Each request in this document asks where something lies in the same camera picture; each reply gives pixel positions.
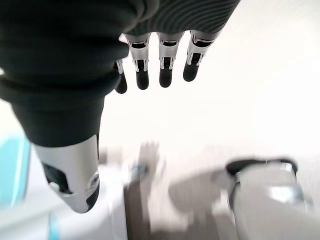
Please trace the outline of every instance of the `light blue panel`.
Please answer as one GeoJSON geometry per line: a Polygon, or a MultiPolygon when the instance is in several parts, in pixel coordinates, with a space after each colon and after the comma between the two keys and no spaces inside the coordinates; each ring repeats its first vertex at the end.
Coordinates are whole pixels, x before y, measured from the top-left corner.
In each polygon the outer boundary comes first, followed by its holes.
{"type": "Polygon", "coordinates": [[[0,208],[20,203],[24,198],[30,157],[25,136],[0,142],[0,208]]]}
{"type": "Polygon", "coordinates": [[[52,215],[49,216],[49,240],[59,240],[58,225],[52,215]]]}

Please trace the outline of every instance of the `black rubber cap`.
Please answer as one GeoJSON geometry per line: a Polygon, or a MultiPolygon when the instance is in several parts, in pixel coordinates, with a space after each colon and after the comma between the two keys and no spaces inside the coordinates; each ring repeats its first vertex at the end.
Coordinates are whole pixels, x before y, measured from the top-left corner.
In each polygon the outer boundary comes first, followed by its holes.
{"type": "Polygon", "coordinates": [[[99,191],[100,191],[100,183],[98,184],[98,187],[92,193],[92,195],[90,197],[88,197],[88,199],[86,200],[86,203],[88,204],[87,212],[89,212],[94,207],[94,205],[96,204],[96,201],[97,201],[98,196],[99,196],[99,191]]]}
{"type": "Polygon", "coordinates": [[[188,65],[188,63],[185,63],[184,65],[184,71],[183,71],[183,78],[187,82],[193,81],[198,73],[198,68],[196,63],[192,63],[191,65],[188,65]]]}
{"type": "Polygon", "coordinates": [[[234,176],[241,170],[245,169],[248,166],[255,165],[255,164],[267,164],[267,163],[288,163],[292,165],[292,170],[294,171],[294,174],[297,174],[298,171],[298,165],[290,159],[287,158],[277,158],[277,159],[271,159],[271,160],[259,160],[259,159],[242,159],[242,160],[235,160],[230,163],[228,163],[225,166],[226,171],[234,176]]]}
{"type": "Polygon", "coordinates": [[[149,87],[148,71],[140,70],[139,72],[136,72],[136,84],[141,90],[146,90],[149,87]]]}
{"type": "Polygon", "coordinates": [[[161,87],[167,88],[170,86],[172,81],[172,69],[164,68],[160,69],[159,82],[161,87]]]}
{"type": "Polygon", "coordinates": [[[124,94],[128,89],[128,86],[127,86],[127,80],[126,80],[126,76],[125,76],[125,73],[123,72],[121,74],[121,80],[119,82],[119,85],[116,87],[116,92],[119,93],[119,94],[124,94]]]}

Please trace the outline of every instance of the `white floor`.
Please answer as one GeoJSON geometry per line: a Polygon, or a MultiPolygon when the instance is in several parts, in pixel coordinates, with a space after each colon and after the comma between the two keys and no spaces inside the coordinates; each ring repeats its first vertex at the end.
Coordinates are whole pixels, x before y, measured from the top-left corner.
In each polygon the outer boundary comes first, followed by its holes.
{"type": "MultiPolygon", "coordinates": [[[[319,12],[318,0],[243,0],[193,82],[182,77],[190,34],[184,35],[168,89],[159,85],[155,34],[147,90],[138,89],[131,58],[124,60],[128,91],[106,97],[100,146],[131,160],[141,143],[159,143],[166,166],[149,200],[153,229],[188,224],[173,214],[172,182],[239,156],[294,158],[300,183],[320,207],[319,12]]],[[[0,102],[0,112],[0,134],[16,131],[10,106],[0,102]]]]}

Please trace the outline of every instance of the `black fabric sleeve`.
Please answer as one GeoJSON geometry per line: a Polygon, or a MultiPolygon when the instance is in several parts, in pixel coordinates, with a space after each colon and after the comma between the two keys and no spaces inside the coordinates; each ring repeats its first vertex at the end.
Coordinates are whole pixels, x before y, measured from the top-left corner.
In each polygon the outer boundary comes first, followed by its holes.
{"type": "Polygon", "coordinates": [[[62,147],[99,133],[104,97],[128,55],[121,33],[156,12],[156,0],[1,0],[0,97],[26,136],[62,147]]]}

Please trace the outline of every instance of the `robotic hand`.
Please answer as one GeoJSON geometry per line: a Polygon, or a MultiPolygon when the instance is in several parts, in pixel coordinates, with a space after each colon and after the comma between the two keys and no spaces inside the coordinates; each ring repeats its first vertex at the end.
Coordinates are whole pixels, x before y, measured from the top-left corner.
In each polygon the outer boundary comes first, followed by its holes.
{"type": "Polygon", "coordinates": [[[51,188],[76,212],[99,194],[98,141],[105,95],[127,90],[128,46],[137,85],[149,85],[148,43],[159,36],[160,85],[170,86],[179,41],[191,31],[183,72],[199,64],[240,0],[2,0],[0,97],[34,144],[51,188]]]}

